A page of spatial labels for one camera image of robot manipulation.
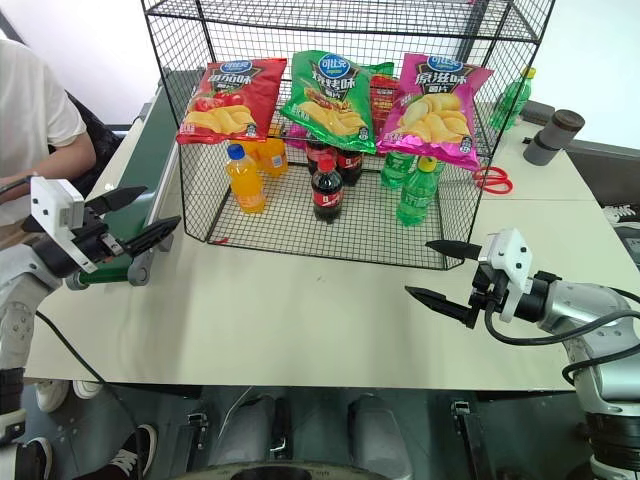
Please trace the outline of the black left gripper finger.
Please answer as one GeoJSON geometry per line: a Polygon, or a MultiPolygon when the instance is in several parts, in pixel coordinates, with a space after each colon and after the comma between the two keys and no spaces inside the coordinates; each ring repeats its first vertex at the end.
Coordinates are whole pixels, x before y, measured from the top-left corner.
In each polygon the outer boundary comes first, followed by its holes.
{"type": "Polygon", "coordinates": [[[146,186],[117,187],[86,202],[84,213],[98,217],[118,211],[133,203],[146,190],[146,186]]]}
{"type": "Polygon", "coordinates": [[[130,257],[138,257],[171,236],[180,221],[180,216],[156,220],[145,227],[137,236],[124,242],[122,247],[130,257]]]}

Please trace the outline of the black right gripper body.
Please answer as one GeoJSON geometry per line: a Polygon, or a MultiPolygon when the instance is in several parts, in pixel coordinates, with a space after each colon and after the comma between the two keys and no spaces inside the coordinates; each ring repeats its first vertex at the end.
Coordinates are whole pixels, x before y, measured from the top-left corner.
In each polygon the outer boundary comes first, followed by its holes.
{"type": "Polygon", "coordinates": [[[509,278],[503,270],[496,270],[481,263],[472,281],[472,291],[468,300],[471,308],[466,327],[474,329],[479,314],[493,307],[494,313],[501,313],[508,296],[509,278]]]}

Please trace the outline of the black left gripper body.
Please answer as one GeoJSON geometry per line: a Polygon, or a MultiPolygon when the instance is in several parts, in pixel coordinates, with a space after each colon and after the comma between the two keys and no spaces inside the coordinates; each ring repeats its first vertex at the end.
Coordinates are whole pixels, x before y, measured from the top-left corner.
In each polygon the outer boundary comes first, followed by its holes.
{"type": "Polygon", "coordinates": [[[121,243],[109,232],[109,226],[91,208],[85,209],[82,225],[74,229],[73,234],[73,243],[92,263],[125,253],[121,243]]]}

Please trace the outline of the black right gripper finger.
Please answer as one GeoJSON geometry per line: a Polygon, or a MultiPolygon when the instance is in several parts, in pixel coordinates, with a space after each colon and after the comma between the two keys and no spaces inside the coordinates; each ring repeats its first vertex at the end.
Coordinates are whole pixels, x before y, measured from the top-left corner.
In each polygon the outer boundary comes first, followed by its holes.
{"type": "Polygon", "coordinates": [[[445,295],[432,290],[412,286],[405,286],[404,289],[411,297],[430,310],[455,319],[469,329],[475,327],[476,311],[473,308],[452,302],[445,295]]]}
{"type": "Polygon", "coordinates": [[[425,244],[426,247],[451,258],[477,260],[481,246],[455,240],[433,240],[425,244]]]}

